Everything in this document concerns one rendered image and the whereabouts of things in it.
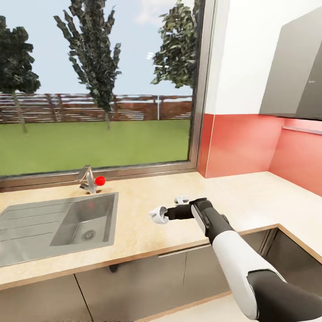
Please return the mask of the coffee cup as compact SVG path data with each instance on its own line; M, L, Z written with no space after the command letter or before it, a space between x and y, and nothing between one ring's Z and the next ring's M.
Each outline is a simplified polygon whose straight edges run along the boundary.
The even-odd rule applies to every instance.
M152 220L155 223L165 225L169 222L169 217L164 216L164 213L166 213L167 211L167 207L161 205L153 211L149 212L149 215L152 217Z

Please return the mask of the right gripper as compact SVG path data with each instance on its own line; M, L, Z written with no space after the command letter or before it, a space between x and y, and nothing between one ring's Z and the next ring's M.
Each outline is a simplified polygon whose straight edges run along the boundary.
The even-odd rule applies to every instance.
M164 216L169 217L169 220L184 220L184 219L188 219L184 213L183 213L183 208L185 205L180 205L177 207L173 207L173 208L168 208L167 212L164 213Z

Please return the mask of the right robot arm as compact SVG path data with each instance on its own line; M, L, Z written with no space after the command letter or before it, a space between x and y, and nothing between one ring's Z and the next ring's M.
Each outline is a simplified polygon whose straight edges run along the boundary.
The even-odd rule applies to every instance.
M233 297L249 320L259 322L322 322L322 298L288 284L219 214L207 198L189 202L176 196L169 220L195 218L209 238Z

